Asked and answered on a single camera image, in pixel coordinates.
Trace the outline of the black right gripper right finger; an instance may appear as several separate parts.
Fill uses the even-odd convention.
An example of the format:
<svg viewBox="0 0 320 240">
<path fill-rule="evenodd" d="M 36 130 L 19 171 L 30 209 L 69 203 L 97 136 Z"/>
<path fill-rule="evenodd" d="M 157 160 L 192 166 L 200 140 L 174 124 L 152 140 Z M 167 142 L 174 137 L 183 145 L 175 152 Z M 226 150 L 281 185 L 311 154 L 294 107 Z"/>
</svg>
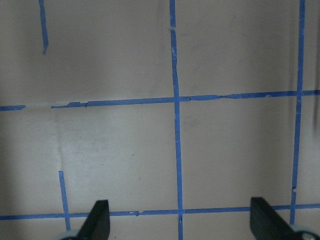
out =
<svg viewBox="0 0 320 240">
<path fill-rule="evenodd" d="M 263 197 L 250 199 L 250 230 L 256 240 L 301 240 Z"/>
</svg>

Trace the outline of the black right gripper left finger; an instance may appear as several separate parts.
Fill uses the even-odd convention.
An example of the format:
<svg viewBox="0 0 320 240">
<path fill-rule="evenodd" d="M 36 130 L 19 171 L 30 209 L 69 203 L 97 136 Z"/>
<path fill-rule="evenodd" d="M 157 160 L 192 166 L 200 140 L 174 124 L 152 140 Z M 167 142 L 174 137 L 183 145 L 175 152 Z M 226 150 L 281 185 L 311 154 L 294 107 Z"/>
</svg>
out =
<svg viewBox="0 0 320 240">
<path fill-rule="evenodd" d="M 80 228 L 78 240 L 107 240 L 110 236 L 110 210 L 108 200 L 97 200 Z"/>
</svg>

